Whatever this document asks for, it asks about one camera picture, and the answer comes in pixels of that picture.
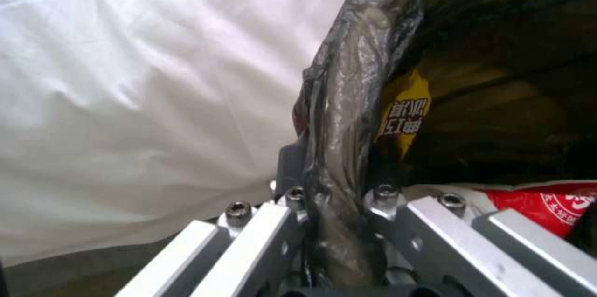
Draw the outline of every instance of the bolt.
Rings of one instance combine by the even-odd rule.
[[[226,208],[226,222],[231,227],[247,225],[251,216],[251,205],[245,201],[235,201]]]
[[[305,192],[300,186],[292,186],[284,194],[286,198],[286,206],[293,211],[301,211],[305,209]]]
[[[373,199],[381,204],[395,204],[398,199],[398,190],[390,184],[380,184],[373,189]]]
[[[466,201],[456,193],[444,193],[437,198],[437,201],[460,218],[465,214]]]

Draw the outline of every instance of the red packaging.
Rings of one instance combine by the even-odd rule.
[[[565,237],[597,197],[597,181],[563,180],[484,191],[495,208],[514,208],[522,215]]]

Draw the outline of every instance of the yellow label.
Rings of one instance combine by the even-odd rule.
[[[382,103],[382,125],[377,138],[393,136],[403,158],[431,107],[429,82],[414,69],[384,87]]]

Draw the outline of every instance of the white fabric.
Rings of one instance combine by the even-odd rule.
[[[269,197],[344,0],[0,0],[5,265]]]

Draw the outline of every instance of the metal frame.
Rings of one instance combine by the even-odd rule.
[[[597,261],[515,210],[479,217],[473,228],[562,294],[597,295]]]
[[[116,297],[188,295],[230,244],[225,229],[211,223],[188,224]]]
[[[456,280],[474,296],[560,296],[431,197],[374,224],[426,283]]]
[[[191,297],[252,297],[276,289],[292,264],[301,236],[294,212],[263,204]]]

